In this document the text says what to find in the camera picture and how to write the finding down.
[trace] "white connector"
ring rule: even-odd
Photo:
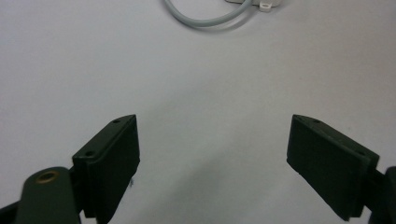
[[[231,3],[243,3],[245,0],[226,0]],[[272,7],[277,7],[280,5],[282,0],[253,0],[254,6],[259,6],[259,10],[263,12],[271,11]]]

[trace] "white table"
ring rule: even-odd
[[[173,2],[201,19],[238,7]],[[344,223],[286,163],[291,116],[395,165],[395,23],[394,0],[284,0],[207,30],[160,0],[1,1],[0,207],[136,114],[142,162],[111,223]]]

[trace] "white cable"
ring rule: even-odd
[[[194,26],[194,27],[207,27],[207,26],[215,26],[215,25],[219,25],[222,24],[226,21],[230,21],[234,18],[236,18],[237,16],[241,15],[246,9],[248,9],[248,7],[250,7],[253,3],[252,0],[245,0],[245,2],[235,11],[230,12],[227,15],[224,15],[222,17],[218,17],[215,19],[211,19],[211,20],[203,20],[203,21],[199,21],[199,20],[195,20],[189,17],[186,17],[185,15],[181,14],[181,12],[179,12],[175,6],[171,3],[170,0],[164,0],[166,6],[168,7],[169,11],[171,12],[171,14],[178,19],[179,21],[183,22],[186,25],[189,26]]]

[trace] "white surface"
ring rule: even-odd
[[[394,0],[285,0],[208,30],[159,0],[1,1],[0,206],[136,114],[142,162],[112,223],[343,223],[286,163],[291,115],[395,165],[395,22]]]

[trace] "screw hole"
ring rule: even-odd
[[[91,156],[93,156],[94,154],[95,154],[94,151],[87,151],[87,152],[85,153],[85,156],[91,157]]]
[[[40,175],[35,181],[37,184],[46,184],[51,182],[52,180],[58,177],[59,173],[56,171],[48,171],[42,175]]]
[[[361,151],[358,151],[358,150],[355,150],[359,155],[362,155],[362,156],[365,156],[366,154],[364,153],[364,152],[361,152]]]

